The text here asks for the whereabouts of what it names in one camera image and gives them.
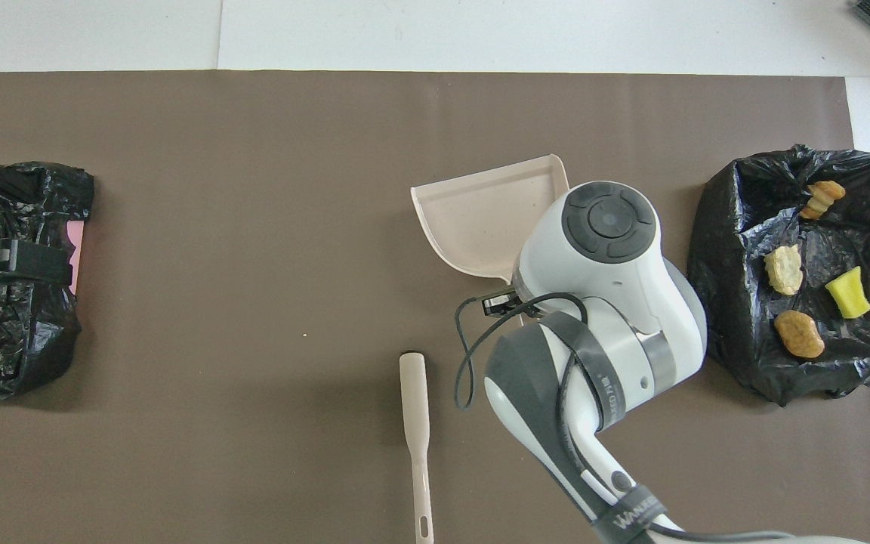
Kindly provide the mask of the beige hand brush black bristles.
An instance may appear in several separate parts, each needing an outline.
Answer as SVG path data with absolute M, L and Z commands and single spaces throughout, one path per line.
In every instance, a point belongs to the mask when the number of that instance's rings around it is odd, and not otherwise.
M 412 466 L 415 544 L 434 544 L 428 471 L 430 413 L 425 358 L 407 351 L 398 358 L 404 435 Z

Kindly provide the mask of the beige plastic dustpan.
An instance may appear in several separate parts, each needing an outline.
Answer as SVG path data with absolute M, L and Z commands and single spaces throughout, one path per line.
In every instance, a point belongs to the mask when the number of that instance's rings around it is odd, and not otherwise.
M 445 179 L 410 190 L 436 255 L 463 274 L 511 283 L 523 244 L 569 190 L 554 154 Z

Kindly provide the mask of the brown bread nugget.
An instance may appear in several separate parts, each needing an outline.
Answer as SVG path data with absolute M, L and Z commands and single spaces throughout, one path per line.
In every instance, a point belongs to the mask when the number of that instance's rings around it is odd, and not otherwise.
M 819 336 L 816 321 L 809 314 L 788 310 L 774 318 L 773 326 L 790 354 L 804 359 L 824 354 L 825 342 Z

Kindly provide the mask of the beige striped bread piece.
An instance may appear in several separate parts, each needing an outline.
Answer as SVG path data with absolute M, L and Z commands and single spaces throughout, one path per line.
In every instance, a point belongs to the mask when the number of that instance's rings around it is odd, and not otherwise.
M 809 199 L 798 212 L 798 217 L 808 221 L 818 221 L 829 208 L 846 196 L 847 190 L 836 181 L 817 181 L 807 185 Z

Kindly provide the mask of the small yellow sponge piece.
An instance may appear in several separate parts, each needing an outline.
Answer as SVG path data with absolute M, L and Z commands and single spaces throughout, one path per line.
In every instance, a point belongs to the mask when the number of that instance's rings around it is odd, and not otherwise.
M 825 284 L 826 292 L 831 294 L 845 320 L 855 320 L 870 312 L 861 275 L 861 267 L 856 266 Z

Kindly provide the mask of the black trash bag pink bin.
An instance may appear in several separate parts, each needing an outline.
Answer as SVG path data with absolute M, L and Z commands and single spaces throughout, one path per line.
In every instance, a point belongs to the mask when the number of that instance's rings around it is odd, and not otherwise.
M 0 165 L 0 239 L 18 261 L 68 261 L 71 286 L 0 278 L 0 399 L 65 375 L 77 336 L 76 250 L 92 216 L 94 176 L 50 162 Z

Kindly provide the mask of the brown table mat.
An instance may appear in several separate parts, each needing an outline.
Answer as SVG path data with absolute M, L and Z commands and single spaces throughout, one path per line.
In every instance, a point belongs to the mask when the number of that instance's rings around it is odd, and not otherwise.
M 554 154 L 642 190 L 683 267 L 704 183 L 794 144 L 855 146 L 844 80 L 0 73 L 0 164 L 97 180 L 72 368 L 0 400 L 0 544 L 413 544 L 407 349 L 435 540 L 595 544 L 486 399 L 455 408 L 453 313 L 497 283 L 410 189 Z

